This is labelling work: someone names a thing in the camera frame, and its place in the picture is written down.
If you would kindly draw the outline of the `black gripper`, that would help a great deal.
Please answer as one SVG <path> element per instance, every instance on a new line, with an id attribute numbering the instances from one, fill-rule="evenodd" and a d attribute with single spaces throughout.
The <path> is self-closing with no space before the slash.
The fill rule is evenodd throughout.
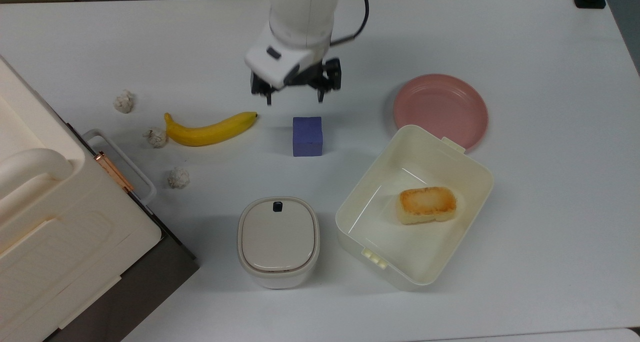
<path id="1" fill-rule="evenodd" d="M 272 104 L 272 93 L 285 87 L 310 86 L 317 91 L 318 103 L 323 103 L 325 94 L 342 88 L 342 66 L 339 58 L 318 62 L 295 75 L 288 76 L 281 87 L 275 87 L 261 79 L 256 73 L 251 74 L 250 92 L 265 97 L 267 106 Z"/>

